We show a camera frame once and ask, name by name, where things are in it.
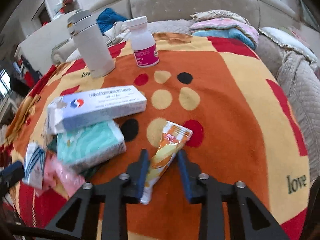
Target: blue towel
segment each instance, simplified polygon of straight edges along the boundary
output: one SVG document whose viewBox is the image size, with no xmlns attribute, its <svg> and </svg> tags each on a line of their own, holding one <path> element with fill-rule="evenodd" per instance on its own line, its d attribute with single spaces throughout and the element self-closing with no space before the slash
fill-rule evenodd
<svg viewBox="0 0 320 240">
<path fill-rule="evenodd" d="M 113 9 L 106 8 L 97 18 L 97 23 L 100 31 L 105 33 L 110 30 L 115 22 L 124 22 L 127 18 L 117 14 Z"/>
<path fill-rule="evenodd" d="M 192 35 L 200 37 L 221 37 L 236 39 L 242 41 L 251 49 L 255 49 L 253 42 L 237 28 L 231 28 L 227 30 L 196 30 L 192 31 Z"/>
</svg>

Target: black polka dot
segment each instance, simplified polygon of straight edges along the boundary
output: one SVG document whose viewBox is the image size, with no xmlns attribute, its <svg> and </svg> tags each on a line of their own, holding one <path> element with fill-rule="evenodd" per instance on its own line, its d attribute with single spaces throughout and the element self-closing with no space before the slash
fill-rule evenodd
<svg viewBox="0 0 320 240">
<path fill-rule="evenodd" d="M 183 84 L 190 84 L 191 81 L 193 80 L 193 77 L 191 76 L 191 74 L 187 73 L 187 72 L 182 72 L 177 76 L 178 80 L 183 83 Z"/>
<path fill-rule="evenodd" d="M 125 142 L 130 142 L 138 135 L 139 123 L 136 119 L 129 119 L 121 125 L 121 132 Z"/>
</svg>

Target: small white box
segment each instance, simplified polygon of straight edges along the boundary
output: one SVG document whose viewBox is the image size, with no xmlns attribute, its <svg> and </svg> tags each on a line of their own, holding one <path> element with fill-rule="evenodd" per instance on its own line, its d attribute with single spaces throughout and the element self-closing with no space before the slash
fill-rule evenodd
<svg viewBox="0 0 320 240">
<path fill-rule="evenodd" d="M 47 132 L 77 130 L 145 111 L 147 99 L 134 86 L 90 90 L 55 98 L 47 107 Z"/>
<path fill-rule="evenodd" d="M 44 160 L 45 151 L 36 142 L 30 142 L 23 163 L 25 177 L 22 182 L 24 184 L 42 189 Z"/>
</svg>

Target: pink label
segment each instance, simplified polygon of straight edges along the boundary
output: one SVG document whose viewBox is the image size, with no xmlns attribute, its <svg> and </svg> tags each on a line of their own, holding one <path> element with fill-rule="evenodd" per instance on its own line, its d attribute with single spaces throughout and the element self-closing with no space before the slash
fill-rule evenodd
<svg viewBox="0 0 320 240">
<path fill-rule="evenodd" d="M 138 66 L 148 66 L 156 63 L 159 60 L 158 51 L 156 45 L 147 49 L 134 50 Z"/>
</svg>

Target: orange blanket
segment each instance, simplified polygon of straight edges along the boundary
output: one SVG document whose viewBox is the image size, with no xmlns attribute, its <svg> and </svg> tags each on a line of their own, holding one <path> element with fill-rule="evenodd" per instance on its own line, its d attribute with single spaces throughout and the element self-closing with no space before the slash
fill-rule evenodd
<svg viewBox="0 0 320 240">
<path fill-rule="evenodd" d="M 125 171 L 141 148 L 154 155 L 169 120 L 193 130 L 185 146 L 190 161 L 218 181 L 244 181 L 290 238 L 298 239 L 308 204 L 308 156 L 287 99 L 268 69 L 236 40 L 169 33 L 155 39 L 160 62 L 153 67 L 138 68 L 128 42 L 109 48 L 116 69 L 105 77 L 93 79 L 83 60 L 59 66 L 41 92 L 26 99 L 27 110 L 19 109 L 20 122 L 9 129 L 12 161 L 23 160 L 29 141 L 48 143 L 46 107 L 55 97 L 133 84 L 146 96 L 147 109 L 116 120 L 127 152 L 101 168 L 93 183 Z M 61 185 L 40 197 L 23 184 L 11 193 L 25 222 L 38 227 L 68 198 Z M 154 186 L 150 204 L 128 205 L 127 217 L 129 235 L 137 239 L 197 239 L 200 205 L 185 200 L 173 162 Z"/>
</svg>

